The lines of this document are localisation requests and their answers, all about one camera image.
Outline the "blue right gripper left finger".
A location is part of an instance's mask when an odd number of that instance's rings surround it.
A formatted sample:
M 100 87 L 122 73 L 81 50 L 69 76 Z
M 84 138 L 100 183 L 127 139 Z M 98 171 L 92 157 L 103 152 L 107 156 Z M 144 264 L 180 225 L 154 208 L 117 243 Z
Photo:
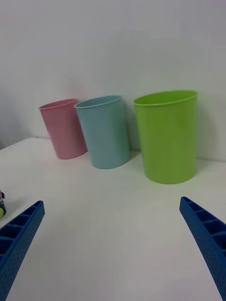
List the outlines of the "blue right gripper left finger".
M 0 229 L 0 300 L 5 301 L 45 215 L 39 200 Z

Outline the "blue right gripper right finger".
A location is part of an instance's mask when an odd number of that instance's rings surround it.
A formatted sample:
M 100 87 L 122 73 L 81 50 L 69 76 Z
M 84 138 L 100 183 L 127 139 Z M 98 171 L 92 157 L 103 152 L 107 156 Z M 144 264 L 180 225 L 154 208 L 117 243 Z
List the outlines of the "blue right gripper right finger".
M 207 264 L 222 300 L 226 300 L 226 225 L 187 197 L 181 212 Z

